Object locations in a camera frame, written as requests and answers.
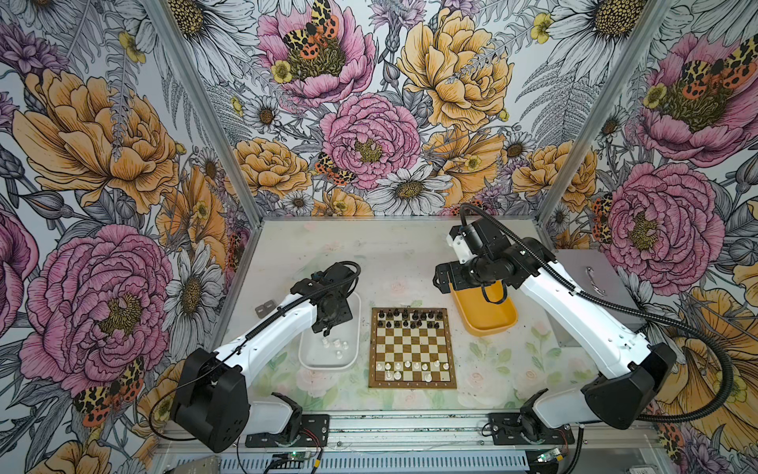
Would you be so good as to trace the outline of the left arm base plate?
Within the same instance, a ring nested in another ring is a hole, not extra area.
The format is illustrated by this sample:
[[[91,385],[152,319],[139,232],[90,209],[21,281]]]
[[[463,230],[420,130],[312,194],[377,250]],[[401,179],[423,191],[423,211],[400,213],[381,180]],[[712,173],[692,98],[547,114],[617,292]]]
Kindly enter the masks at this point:
[[[330,434],[330,415],[306,414],[290,440],[288,434],[247,434],[246,448],[325,448]]]

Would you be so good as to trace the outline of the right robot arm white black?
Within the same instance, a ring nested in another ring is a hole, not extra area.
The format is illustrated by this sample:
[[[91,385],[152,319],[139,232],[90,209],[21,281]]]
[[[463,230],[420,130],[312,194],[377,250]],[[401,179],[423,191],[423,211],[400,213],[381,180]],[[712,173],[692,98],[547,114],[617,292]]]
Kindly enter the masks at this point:
[[[432,282],[443,293],[501,284],[520,290],[543,309],[588,353],[599,373],[580,388],[541,390],[521,407],[521,436],[537,444],[550,430],[580,423],[630,428],[653,402],[676,355],[665,344],[619,322],[582,289],[541,242],[510,237],[503,227],[481,218],[451,228],[446,238],[456,259],[436,266]]]

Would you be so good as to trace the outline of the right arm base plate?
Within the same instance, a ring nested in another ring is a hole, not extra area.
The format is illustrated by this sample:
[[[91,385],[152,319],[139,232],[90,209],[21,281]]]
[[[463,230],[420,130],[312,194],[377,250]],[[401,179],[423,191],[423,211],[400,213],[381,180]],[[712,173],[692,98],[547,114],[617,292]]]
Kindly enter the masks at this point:
[[[520,412],[490,413],[488,425],[496,446],[567,446],[574,443],[574,434],[568,425],[551,429]]]

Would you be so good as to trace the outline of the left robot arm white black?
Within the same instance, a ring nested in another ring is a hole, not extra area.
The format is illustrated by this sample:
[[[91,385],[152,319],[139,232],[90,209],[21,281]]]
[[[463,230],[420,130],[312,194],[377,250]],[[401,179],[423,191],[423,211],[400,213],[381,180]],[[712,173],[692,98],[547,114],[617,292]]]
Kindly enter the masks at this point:
[[[279,393],[253,399],[249,389],[301,334],[328,337],[353,320],[349,298],[360,273],[356,262],[337,262],[296,282],[290,295],[246,333],[211,352],[192,352],[184,363],[170,420],[215,453],[249,436],[264,436],[277,444],[296,442],[305,431],[302,407]]]

